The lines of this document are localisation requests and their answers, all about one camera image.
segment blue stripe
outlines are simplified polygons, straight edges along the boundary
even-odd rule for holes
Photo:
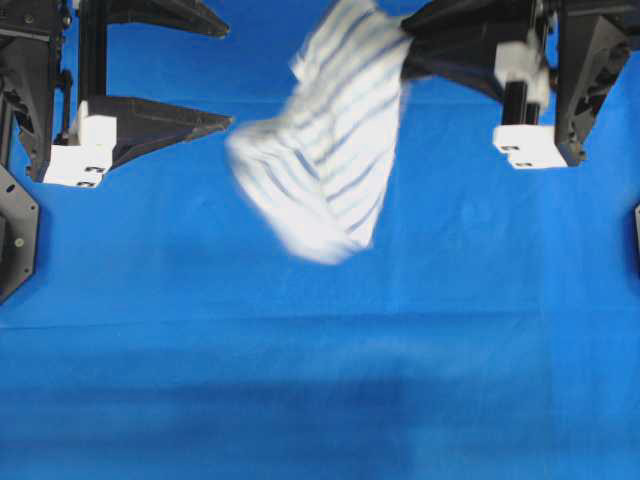
[[[347,29],[347,31],[344,33],[344,35],[342,36],[342,39],[340,39],[340,42],[338,43],[338,45],[336,46],[336,48],[333,49],[333,51],[327,55],[327,57],[322,61],[322,63],[319,66],[319,69],[322,70],[324,69],[340,52],[340,50],[342,50],[342,48],[345,46],[345,44],[349,41],[349,39],[353,36],[353,34],[356,32],[356,30],[358,29],[359,26],[361,26],[368,18],[370,18],[373,15],[373,12],[369,11],[369,12],[365,12],[362,15],[360,15]]]
[[[407,37],[401,37],[397,40],[394,40],[392,43],[385,45],[381,50],[379,50],[374,56],[370,57],[368,60],[366,60],[362,65],[360,65],[358,68],[356,68],[351,74],[347,75],[346,78],[340,82],[338,85],[336,85],[336,87],[333,89],[333,92],[331,92],[331,94],[329,94],[327,96],[327,101],[326,103],[318,110],[316,110],[315,112],[313,112],[311,114],[311,117],[299,124],[294,125],[294,128],[298,129],[298,130],[303,130],[305,128],[307,128],[309,125],[311,125],[315,120],[317,120],[320,116],[326,114],[332,106],[333,101],[340,96],[340,94],[342,93],[342,91],[350,84],[354,81],[354,79],[360,75],[361,73],[367,71],[367,68],[369,66],[371,66],[371,64],[375,63],[376,61],[379,61],[380,59],[382,59],[385,55],[387,55],[388,53],[392,52],[393,50],[395,50],[396,48],[398,48],[399,46],[401,46],[403,43],[409,43],[411,41],[411,39],[407,38]],[[402,59],[402,62],[399,62],[398,64],[394,64],[393,68],[398,68],[399,64],[404,64],[404,60]]]
[[[304,157],[304,155],[302,154],[302,152],[298,149],[295,149],[293,152],[296,155],[296,158],[298,159],[298,161],[300,162],[300,165],[302,165],[302,168],[304,168],[307,173],[309,175],[311,175],[311,177],[314,180],[320,180],[320,177],[318,177],[318,173],[315,171],[315,169],[311,166],[311,164],[307,161],[307,159]]]
[[[342,187],[340,190],[338,190],[336,193],[334,193],[333,195],[329,195],[327,197],[327,201],[329,202],[333,202],[334,200],[340,198],[342,195],[344,195],[345,193],[353,190],[355,187],[357,187],[358,185],[360,185],[362,183],[362,181],[367,178],[367,176],[371,173],[371,171],[373,170],[373,168],[378,165],[378,162],[380,162],[380,160],[382,160],[386,155],[389,154],[389,150],[385,150],[384,152],[382,152],[381,154],[377,155],[373,161],[371,162],[371,164],[364,170],[364,172],[362,172],[360,175],[358,175],[358,177],[349,182],[348,184],[346,184],[344,187]]]
[[[394,76],[396,74],[399,74],[401,71],[402,71],[402,65],[401,64],[394,65],[393,68],[390,68],[389,71],[387,71],[384,74],[384,77],[378,79],[376,81],[376,83],[374,85],[372,85],[371,88],[369,88],[368,90],[358,94],[358,96],[355,97],[353,99],[353,101],[350,102],[346,107],[343,107],[342,110],[340,110],[339,112],[336,112],[335,116],[336,117],[340,117],[342,115],[345,115],[349,110],[352,110],[352,109],[356,108],[356,106],[358,105],[358,102],[360,100],[362,100],[363,98],[366,98],[368,94],[370,94],[375,89],[380,87],[380,85],[382,83],[387,81],[390,77],[392,77],[392,76]],[[321,116],[321,115],[326,115],[330,110],[331,110],[331,105],[326,109],[326,111],[324,111],[321,114],[319,114],[318,117]],[[333,125],[329,125],[328,128],[325,128],[321,132],[318,132],[318,134],[316,135],[316,137],[313,140],[309,140],[307,142],[300,142],[300,143],[302,143],[305,148],[312,148],[316,143],[318,143],[323,138],[325,138],[329,134],[329,132],[331,132],[332,129],[333,129]]]
[[[280,182],[280,180],[278,180],[278,177],[276,177],[276,175],[273,173],[273,170],[271,170],[271,167],[267,163],[260,162],[260,164],[264,167],[265,171],[267,172],[267,176],[271,179],[278,190],[280,190],[283,194],[289,197],[290,200],[293,200],[297,204],[305,205],[304,202],[301,202],[299,199],[294,197],[291,192],[289,192],[289,190],[287,190],[287,188]]]
[[[385,100],[382,104],[374,107],[372,110],[369,110],[365,114],[365,116],[362,119],[360,119],[360,121],[358,121],[353,127],[351,127],[351,129],[346,134],[342,136],[340,140],[338,140],[335,144],[332,145],[329,151],[325,153],[325,155],[316,162],[316,165],[322,165],[326,163],[340,149],[340,147],[342,147],[345,143],[349,141],[349,139],[356,132],[356,130],[358,130],[360,127],[365,125],[367,122],[371,121],[373,118],[377,117],[378,115],[386,112],[391,107],[393,107],[393,105],[398,100],[398,98],[400,98],[399,93]]]
[[[296,156],[296,158],[298,159],[298,162],[300,162],[300,165],[302,165],[302,168],[304,168],[306,170],[306,172],[311,176],[311,178],[313,178],[314,180],[320,180],[320,178],[318,177],[318,174],[316,173],[315,169],[309,164],[309,162],[304,157],[302,152],[299,149],[288,145],[287,142],[284,141],[284,139],[282,138],[282,136],[278,132],[274,132],[274,134],[275,134],[274,138],[275,138],[276,142],[278,142],[280,145],[282,145],[284,148],[286,148],[288,150],[293,150],[293,153]]]
[[[384,150],[381,150],[381,152],[391,153],[395,149],[395,145],[396,145],[396,141],[394,140],[393,142],[391,142],[391,144],[387,148],[385,148]],[[345,170],[348,168],[348,166],[352,165],[353,162],[355,162],[360,155],[362,155],[362,152],[358,152],[355,155],[353,155],[349,160],[347,160],[342,165],[340,165],[339,168],[332,169],[331,173],[322,179],[323,185],[327,185],[335,177],[337,177],[338,175],[342,175],[345,172]]]
[[[322,38],[323,41],[326,41],[325,39],[327,37],[330,37],[330,36],[332,36],[333,34],[336,33],[336,30],[338,29],[338,25],[340,25],[340,22],[342,21],[342,19],[346,15],[348,15],[351,12],[351,10],[353,10],[354,7],[355,7],[355,3],[354,2],[344,1],[344,0],[343,1],[340,1],[340,0],[335,1],[334,4],[331,7],[329,7],[329,10],[325,14],[325,17],[318,23],[318,27],[314,30],[314,33],[312,35],[310,35],[309,37],[307,37],[307,40],[305,41],[304,45],[302,46],[302,49],[300,50],[300,56],[303,59],[306,59],[306,56],[309,53],[309,48],[311,47],[311,42],[313,40],[315,40],[316,36],[320,35],[320,30],[322,30],[323,27],[327,26],[327,25],[324,25],[324,23],[328,20],[328,18],[331,16],[333,11],[338,8],[338,5],[340,3],[343,4],[343,5],[341,5],[342,11],[340,11],[340,13],[336,14],[333,23],[328,27],[327,30],[325,30],[325,33],[323,34],[323,38]],[[323,41],[319,41],[318,40],[318,42],[317,42],[318,45],[322,45]]]
[[[236,168],[240,168],[242,174],[244,174],[257,188],[258,190],[260,190],[262,192],[262,194],[267,197],[267,200],[273,201],[273,199],[271,198],[271,195],[269,195],[269,193],[264,189],[264,187],[262,186],[261,182],[259,182],[256,177],[253,176],[253,174],[251,173],[251,169],[249,168],[249,166],[242,161],[234,161]],[[247,194],[247,196],[251,197],[251,194],[247,191],[246,188],[242,187],[242,190]],[[251,199],[253,201],[253,203],[256,204],[256,206],[259,207],[258,205],[258,200],[256,199]]]
[[[378,199],[376,200],[376,203],[373,204],[373,207],[371,207],[371,209],[365,214],[364,217],[362,217],[356,223],[354,223],[349,228],[347,228],[347,233],[355,232],[369,219],[369,217],[371,217],[371,215],[376,211],[376,208],[378,208],[378,205],[380,205],[380,202],[382,201],[382,197],[384,197],[384,192],[378,195]]]

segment blue fabric background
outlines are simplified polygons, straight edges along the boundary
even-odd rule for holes
[[[112,27],[110,93],[277,114],[327,2],[206,3],[227,39]],[[96,191],[28,182],[15,147],[43,215],[0,310],[0,478],[640,478],[639,77],[548,172],[495,151],[498,105],[414,85],[375,248],[334,268],[282,249],[224,134]]]

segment black mounting plate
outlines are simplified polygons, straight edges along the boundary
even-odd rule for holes
[[[40,207],[0,165],[0,304],[35,268]]]

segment striped cloth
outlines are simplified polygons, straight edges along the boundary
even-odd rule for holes
[[[370,246],[395,158],[410,39],[371,0],[340,0],[293,62],[277,118],[238,130],[234,175],[287,248],[336,264]]]

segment blue striped towel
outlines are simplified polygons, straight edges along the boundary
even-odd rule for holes
[[[410,46],[400,19],[340,0],[293,62],[283,113],[228,141],[234,175],[295,255],[336,264],[371,244],[395,159]]]

